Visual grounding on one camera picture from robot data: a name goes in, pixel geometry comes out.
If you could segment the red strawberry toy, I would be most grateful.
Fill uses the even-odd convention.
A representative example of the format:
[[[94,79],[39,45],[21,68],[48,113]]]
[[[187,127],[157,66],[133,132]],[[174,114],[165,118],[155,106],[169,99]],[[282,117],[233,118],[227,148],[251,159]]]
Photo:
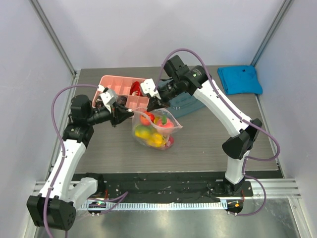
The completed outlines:
[[[145,126],[148,126],[148,125],[151,125],[151,123],[154,122],[155,120],[155,116],[152,114],[152,113],[149,113],[149,112],[144,112],[144,115],[140,115],[139,119],[140,119],[140,123],[142,125],[145,125]]]

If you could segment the pink peach toy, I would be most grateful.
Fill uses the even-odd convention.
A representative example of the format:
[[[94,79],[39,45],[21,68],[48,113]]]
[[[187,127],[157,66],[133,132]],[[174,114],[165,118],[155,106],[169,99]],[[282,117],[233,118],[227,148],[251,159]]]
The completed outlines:
[[[156,122],[156,125],[158,126],[159,130],[166,133],[171,132],[174,128],[174,123],[165,116],[159,118]]]

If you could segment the clear pink zip top bag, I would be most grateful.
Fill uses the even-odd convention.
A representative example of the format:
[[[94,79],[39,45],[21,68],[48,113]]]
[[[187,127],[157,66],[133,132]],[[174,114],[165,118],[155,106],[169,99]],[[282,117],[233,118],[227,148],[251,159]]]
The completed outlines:
[[[146,108],[142,108],[142,107],[136,108],[136,109],[133,111],[134,116],[132,117],[132,136],[133,136],[139,143],[141,143],[141,144],[143,144],[143,145],[145,145],[145,146],[148,146],[148,147],[152,147],[152,146],[149,146],[149,145],[147,144],[147,140],[140,139],[140,138],[138,138],[138,137],[136,137],[136,136],[134,135],[134,128],[135,128],[137,125],[141,124],[141,123],[140,123],[140,119],[139,119],[140,115],[146,116],[146,115],[144,114],[144,112],[147,112],[147,111],[146,111]],[[179,131],[179,130],[183,127],[183,126],[178,122],[178,120],[172,115],[172,113],[170,113],[170,112],[169,112],[168,110],[166,110],[166,109],[157,109],[157,110],[151,111],[150,113],[152,113],[152,114],[155,116],[154,122],[151,123],[151,125],[148,125],[148,127],[151,128],[152,134],[157,132],[157,133],[161,134],[165,139],[167,139],[170,135],[172,136],[174,133],[176,133],[177,131]],[[161,118],[161,117],[163,117],[163,116],[169,118],[169,119],[174,123],[174,128],[172,129],[171,132],[166,133],[166,132],[163,132],[163,131],[161,131],[161,130],[158,129],[159,127],[156,125],[156,122],[157,122],[157,120],[158,120],[159,118]],[[164,146],[163,146],[163,147],[160,147],[160,148],[156,148],[156,147],[152,147],[152,148],[159,149],[159,150],[166,150]]]

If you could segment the yellow bell pepper toy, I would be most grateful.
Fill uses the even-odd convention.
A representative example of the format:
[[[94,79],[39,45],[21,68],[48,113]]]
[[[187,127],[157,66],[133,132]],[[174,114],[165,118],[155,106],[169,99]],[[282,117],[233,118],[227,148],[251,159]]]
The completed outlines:
[[[147,140],[147,144],[152,147],[160,148],[166,143],[166,139],[159,133],[153,133]]]

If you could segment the green lime toy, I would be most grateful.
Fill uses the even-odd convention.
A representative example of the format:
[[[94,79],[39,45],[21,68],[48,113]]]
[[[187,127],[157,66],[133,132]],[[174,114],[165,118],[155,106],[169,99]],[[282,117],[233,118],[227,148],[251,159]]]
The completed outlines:
[[[140,139],[147,140],[152,134],[151,128],[142,124],[134,128],[134,135]]]

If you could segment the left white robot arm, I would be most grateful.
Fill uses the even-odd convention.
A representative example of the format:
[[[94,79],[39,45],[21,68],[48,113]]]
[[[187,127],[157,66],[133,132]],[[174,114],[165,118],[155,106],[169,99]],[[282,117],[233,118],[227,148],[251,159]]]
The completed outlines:
[[[27,208],[37,227],[68,231],[73,226],[78,210],[92,195],[102,197],[106,186],[100,175],[89,173],[70,189],[75,169],[93,136],[93,126],[110,121],[116,126],[133,116],[116,101],[115,95],[102,93],[104,106],[94,108],[86,95],[71,100],[70,121],[61,137],[61,152],[55,166],[37,196],[31,195]]]

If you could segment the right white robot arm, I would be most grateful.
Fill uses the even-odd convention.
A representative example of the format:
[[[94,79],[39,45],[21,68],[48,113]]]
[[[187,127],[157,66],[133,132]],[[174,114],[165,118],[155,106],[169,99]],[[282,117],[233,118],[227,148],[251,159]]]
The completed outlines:
[[[223,143],[222,149],[228,156],[227,169],[223,181],[223,190],[234,196],[244,183],[244,160],[253,147],[262,122],[251,119],[241,112],[217,87],[203,66],[189,68],[178,55],[173,56],[164,65],[164,71],[171,80],[156,87],[152,79],[141,83],[142,94],[149,98],[149,112],[168,108],[170,101],[181,93],[188,93],[202,102],[223,124],[230,137]]]

